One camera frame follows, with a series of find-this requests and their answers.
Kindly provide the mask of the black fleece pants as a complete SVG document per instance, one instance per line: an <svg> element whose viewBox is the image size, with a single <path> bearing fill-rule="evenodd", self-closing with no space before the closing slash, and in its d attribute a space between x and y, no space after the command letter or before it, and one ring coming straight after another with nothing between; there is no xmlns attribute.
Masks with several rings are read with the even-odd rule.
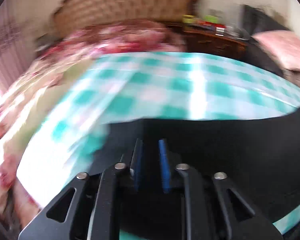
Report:
<svg viewBox="0 0 300 240"><path fill-rule="evenodd" d="M143 141L142 177L130 163ZM171 189L161 183L164 139ZM90 170L99 178L91 238L283 239L274 223L300 204L300 108L261 120L141 119L110 125Z"/></svg>

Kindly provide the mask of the teal white checkered bedsheet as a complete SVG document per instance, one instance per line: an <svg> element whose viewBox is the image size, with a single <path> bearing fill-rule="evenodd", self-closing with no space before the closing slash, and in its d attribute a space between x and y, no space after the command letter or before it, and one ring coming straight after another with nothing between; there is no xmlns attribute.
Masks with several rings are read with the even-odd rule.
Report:
<svg viewBox="0 0 300 240"><path fill-rule="evenodd" d="M261 120L300 108L300 88L241 61L200 53L102 55L32 136L17 178L39 206L20 239L98 239L90 170L110 125L141 119ZM274 223L300 239L300 204Z"/></svg>

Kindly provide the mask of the red floral blanket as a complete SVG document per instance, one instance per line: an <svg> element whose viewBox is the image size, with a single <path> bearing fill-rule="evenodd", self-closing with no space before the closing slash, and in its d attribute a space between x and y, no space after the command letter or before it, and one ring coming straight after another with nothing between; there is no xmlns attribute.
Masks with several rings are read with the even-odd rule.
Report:
<svg viewBox="0 0 300 240"><path fill-rule="evenodd" d="M161 23L130 20L74 31L48 49L11 85L0 105L0 218L17 166L35 130L57 101L102 54L176 51L182 36Z"/></svg>

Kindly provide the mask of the dark wooden nightstand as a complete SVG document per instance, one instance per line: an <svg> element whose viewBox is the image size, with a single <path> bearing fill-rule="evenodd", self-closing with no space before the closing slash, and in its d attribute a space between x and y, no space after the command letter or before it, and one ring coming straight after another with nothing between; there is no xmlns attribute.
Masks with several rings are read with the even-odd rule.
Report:
<svg viewBox="0 0 300 240"><path fill-rule="evenodd" d="M194 27L183 27L183 37L188 52L206 53L230 59L241 60L247 43L229 35Z"/></svg>

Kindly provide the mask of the red container on nightstand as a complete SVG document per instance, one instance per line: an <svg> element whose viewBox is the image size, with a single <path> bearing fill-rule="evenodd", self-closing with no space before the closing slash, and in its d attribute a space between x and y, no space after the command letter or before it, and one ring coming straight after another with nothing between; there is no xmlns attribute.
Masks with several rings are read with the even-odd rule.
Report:
<svg viewBox="0 0 300 240"><path fill-rule="evenodd" d="M226 26L223 24L219 23L212 23L212 22L207 22L207 21L199 21L198 25L203 28L204 30L207 31L214 31L219 34L224 34L226 31Z"/></svg>

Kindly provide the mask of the green yellow box on nightstand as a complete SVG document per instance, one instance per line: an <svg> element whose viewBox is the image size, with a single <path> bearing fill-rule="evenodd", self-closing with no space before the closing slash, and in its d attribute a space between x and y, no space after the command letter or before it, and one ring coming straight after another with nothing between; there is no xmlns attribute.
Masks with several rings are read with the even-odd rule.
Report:
<svg viewBox="0 0 300 240"><path fill-rule="evenodd" d="M186 26L195 26L198 23L198 18L194 15L183 15L182 23Z"/></svg>

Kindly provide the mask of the tufted tan leather headboard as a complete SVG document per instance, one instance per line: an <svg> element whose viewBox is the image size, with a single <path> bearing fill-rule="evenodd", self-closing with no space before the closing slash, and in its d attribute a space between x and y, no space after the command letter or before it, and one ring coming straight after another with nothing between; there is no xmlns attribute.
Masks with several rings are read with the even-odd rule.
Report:
<svg viewBox="0 0 300 240"><path fill-rule="evenodd" d="M62 0L53 14L56 34L64 38L89 25L147 19L181 23L183 16L196 15L198 0Z"/></svg>

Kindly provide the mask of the pink satin pillow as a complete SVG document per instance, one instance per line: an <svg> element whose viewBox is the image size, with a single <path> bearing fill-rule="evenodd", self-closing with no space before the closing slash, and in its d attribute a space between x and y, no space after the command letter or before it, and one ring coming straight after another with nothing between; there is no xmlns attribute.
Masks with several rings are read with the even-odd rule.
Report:
<svg viewBox="0 0 300 240"><path fill-rule="evenodd" d="M252 36L286 70L300 71L300 38L292 31L272 30Z"/></svg>

